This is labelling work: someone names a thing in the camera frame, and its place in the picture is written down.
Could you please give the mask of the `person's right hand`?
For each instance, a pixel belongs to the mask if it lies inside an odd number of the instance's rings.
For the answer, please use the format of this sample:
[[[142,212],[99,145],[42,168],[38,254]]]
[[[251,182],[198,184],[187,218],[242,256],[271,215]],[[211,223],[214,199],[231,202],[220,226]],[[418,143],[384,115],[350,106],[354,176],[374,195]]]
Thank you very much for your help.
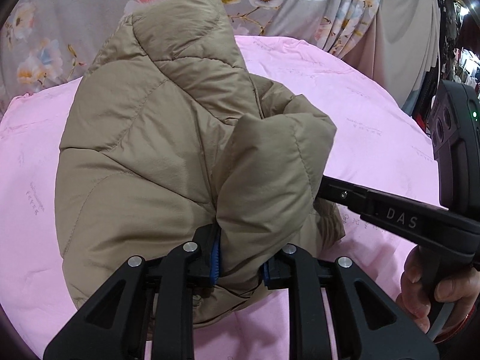
[[[422,260],[416,246],[405,261],[400,278],[400,294],[395,303],[423,332],[428,332],[431,327],[428,316],[432,304],[423,288],[422,275]],[[464,324],[478,296],[479,272],[475,268],[446,278],[437,285],[434,291],[435,300],[454,304],[453,311],[442,327],[441,335],[451,335]]]

